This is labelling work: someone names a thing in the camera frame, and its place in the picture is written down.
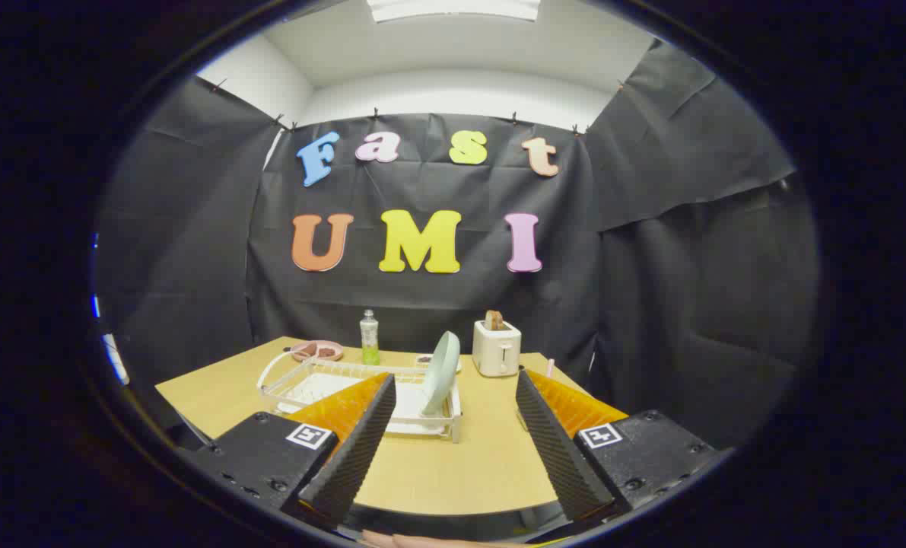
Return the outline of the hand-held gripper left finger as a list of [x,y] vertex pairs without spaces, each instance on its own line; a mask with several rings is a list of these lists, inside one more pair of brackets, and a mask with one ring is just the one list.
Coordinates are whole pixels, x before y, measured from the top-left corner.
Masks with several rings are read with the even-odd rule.
[[337,527],[364,483],[396,400],[394,375],[380,372],[286,416],[251,414],[189,461],[248,502]]

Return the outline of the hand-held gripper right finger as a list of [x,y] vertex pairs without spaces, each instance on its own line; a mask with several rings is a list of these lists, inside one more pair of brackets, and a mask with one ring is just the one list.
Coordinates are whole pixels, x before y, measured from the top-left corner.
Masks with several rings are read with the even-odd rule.
[[730,456],[657,409],[628,414],[532,370],[516,402],[565,517],[596,523],[672,495]]

